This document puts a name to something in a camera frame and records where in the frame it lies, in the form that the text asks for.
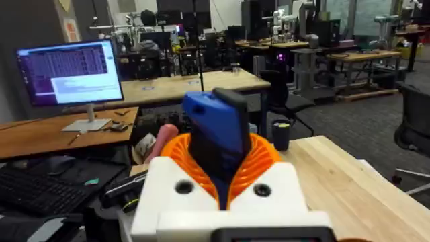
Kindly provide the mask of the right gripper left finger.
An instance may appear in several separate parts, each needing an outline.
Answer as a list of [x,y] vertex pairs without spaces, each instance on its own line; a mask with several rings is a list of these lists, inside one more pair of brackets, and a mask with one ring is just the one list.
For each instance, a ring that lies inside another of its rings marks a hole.
[[133,241],[210,240],[218,192],[190,155],[190,142],[190,134],[176,136],[149,163],[130,229]]

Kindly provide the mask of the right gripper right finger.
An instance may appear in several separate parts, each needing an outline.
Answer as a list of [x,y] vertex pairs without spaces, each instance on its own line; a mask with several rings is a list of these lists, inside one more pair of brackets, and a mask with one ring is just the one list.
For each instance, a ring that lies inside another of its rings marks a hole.
[[254,133],[249,136],[251,150],[232,179],[227,209],[307,212],[295,167],[268,140]]

